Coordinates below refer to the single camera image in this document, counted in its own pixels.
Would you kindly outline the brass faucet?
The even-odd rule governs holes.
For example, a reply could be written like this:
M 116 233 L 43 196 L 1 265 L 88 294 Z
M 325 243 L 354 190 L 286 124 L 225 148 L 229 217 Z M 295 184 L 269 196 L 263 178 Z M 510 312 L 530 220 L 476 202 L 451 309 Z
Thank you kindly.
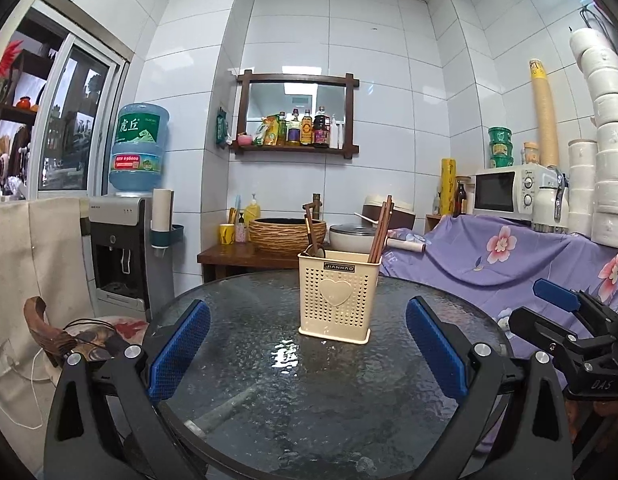
M 312 219 L 319 220 L 321 218 L 321 209 L 322 209 L 321 195 L 319 193 L 312 194 L 311 204 L 312 204 L 311 206 Z

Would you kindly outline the white water dispenser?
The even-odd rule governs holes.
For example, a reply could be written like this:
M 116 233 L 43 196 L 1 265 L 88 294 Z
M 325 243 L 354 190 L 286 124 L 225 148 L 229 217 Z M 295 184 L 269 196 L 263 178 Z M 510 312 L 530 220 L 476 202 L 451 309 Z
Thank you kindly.
M 89 202 L 94 310 L 152 321 L 175 298 L 171 252 L 151 245 L 152 198 Z

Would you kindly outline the dark glass bottle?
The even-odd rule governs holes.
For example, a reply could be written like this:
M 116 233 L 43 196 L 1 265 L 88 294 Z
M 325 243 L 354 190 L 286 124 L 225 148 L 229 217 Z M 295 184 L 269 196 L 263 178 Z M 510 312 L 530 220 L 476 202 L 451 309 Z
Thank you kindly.
M 465 185 L 462 181 L 459 181 L 457 184 L 457 189 L 455 190 L 454 195 L 454 217 L 461 216 L 461 214 L 466 213 L 467 207 L 467 193 Z

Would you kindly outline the yellow soap dispenser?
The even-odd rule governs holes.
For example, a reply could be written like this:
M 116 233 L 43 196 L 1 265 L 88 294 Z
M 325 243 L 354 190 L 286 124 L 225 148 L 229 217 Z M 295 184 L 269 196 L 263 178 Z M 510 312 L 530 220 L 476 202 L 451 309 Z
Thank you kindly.
M 245 226 L 250 226 L 255 220 L 259 219 L 261 216 L 261 208 L 258 203 L 256 194 L 251 194 L 251 201 L 245 207 L 243 211 L 243 218 L 245 222 Z

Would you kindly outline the wooden framed mirror shelf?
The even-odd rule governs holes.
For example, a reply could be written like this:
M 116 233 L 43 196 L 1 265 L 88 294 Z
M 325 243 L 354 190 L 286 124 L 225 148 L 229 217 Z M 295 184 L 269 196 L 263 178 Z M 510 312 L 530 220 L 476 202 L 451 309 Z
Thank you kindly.
M 326 153 L 353 159 L 353 111 L 360 81 L 351 74 L 261 74 L 236 77 L 239 111 L 235 154 Z

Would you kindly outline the stack of white bowls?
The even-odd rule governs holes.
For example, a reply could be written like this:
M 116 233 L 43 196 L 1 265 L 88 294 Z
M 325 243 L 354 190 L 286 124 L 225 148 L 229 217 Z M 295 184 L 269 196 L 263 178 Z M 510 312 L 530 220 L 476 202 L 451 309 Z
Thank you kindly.
M 593 28 L 572 32 L 569 45 L 589 90 L 596 127 L 591 240 L 618 248 L 618 54 Z

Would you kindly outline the yellow cup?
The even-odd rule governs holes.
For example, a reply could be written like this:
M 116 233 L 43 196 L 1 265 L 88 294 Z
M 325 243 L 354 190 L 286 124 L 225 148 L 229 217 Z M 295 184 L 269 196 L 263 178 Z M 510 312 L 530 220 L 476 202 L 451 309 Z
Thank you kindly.
M 235 243 L 235 224 L 221 223 L 218 229 L 219 243 L 221 245 L 232 245 Z

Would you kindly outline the white pan with lid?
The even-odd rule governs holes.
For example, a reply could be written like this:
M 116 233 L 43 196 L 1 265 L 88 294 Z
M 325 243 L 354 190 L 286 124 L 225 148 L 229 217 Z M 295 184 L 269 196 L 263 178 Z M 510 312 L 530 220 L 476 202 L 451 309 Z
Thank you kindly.
M 371 226 L 356 224 L 339 224 L 330 226 L 329 242 L 333 250 L 340 252 L 371 252 L 375 229 Z M 386 245 L 388 248 L 406 250 L 407 252 L 423 252 L 426 240 L 423 236 L 408 229 L 389 230 Z

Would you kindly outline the white microwave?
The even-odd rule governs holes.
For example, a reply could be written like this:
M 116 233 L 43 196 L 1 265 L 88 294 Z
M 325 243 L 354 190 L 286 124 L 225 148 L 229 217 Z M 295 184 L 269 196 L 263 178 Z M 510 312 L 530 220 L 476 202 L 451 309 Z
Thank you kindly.
M 555 169 L 538 164 L 481 170 L 474 181 L 474 214 L 527 222 L 540 188 L 558 183 Z

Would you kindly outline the blue water bottle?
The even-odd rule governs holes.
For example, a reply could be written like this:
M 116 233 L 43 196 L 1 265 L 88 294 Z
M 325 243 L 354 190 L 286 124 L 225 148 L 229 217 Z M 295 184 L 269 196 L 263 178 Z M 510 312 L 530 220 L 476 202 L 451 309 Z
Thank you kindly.
M 151 193 L 163 177 L 169 113 L 150 103 L 131 103 L 118 113 L 108 181 L 118 193 Z

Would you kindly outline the white electric kettle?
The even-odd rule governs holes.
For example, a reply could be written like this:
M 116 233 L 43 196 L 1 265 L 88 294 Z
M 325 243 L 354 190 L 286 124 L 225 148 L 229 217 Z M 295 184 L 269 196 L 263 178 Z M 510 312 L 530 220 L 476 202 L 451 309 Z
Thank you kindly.
M 548 166 L 555 178 L 541 185 L 533 202 L 531 229 L 540 233 L 568 232 L 568 182 L 557 166 Z

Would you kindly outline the round glass table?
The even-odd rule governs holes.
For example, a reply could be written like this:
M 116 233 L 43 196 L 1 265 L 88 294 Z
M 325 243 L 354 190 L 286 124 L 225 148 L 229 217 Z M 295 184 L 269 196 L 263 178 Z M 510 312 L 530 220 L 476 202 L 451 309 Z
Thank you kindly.
M 170 326 L 197 300 L 210 310 L 208 334 L 168 401 L 175 428 L 195 448 L 291 479 L 385 479 L 414 470 L 457 409 L 405 324 L 415 296 L 469 341 L 510 354 L 489 315 L 397 278 L 377 283 L 366 344 L 299 332 L 294 271 L 244 274 L 185 292 L 153 322 Z

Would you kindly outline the woven basket sink bowl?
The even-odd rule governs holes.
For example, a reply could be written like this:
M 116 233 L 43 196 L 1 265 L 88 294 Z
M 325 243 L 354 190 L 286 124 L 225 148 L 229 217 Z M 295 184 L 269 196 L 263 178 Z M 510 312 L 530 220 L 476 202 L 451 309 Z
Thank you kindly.
M 305 219 L 259 218 L 249 222 L 248 236 L 259 252 L 297 255 L 311 249 L 312 238 Z

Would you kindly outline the paper cup stack holder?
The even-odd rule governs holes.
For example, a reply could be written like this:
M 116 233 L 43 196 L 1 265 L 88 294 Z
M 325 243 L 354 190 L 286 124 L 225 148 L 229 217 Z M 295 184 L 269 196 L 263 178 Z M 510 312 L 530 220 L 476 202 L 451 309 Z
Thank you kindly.
M 172 222 L 173 191 L 154 188 L 152 193 L 150 243 L 154 255 L 164 258 L 167 250 L 183 240 L 183 226 Z

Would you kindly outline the purple floral cloth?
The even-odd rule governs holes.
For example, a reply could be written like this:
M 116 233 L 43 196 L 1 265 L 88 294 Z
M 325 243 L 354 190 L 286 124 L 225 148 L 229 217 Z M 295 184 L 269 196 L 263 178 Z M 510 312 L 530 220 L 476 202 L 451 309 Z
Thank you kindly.
M 574 315 L 534 296 L 532 286 L 539 278 L 584 290 L 618 313 L 618 248 L 576 234 L 540 233 L 494 217 L 444 216 L 425 234 L 423 252 L 387 249 L 381 272 L 473 304 L 495 320 L 521 358 L 529 356 L 533 346 L 508 327 L 519 307 L 551 318 L 579 338 L 589 335 Z

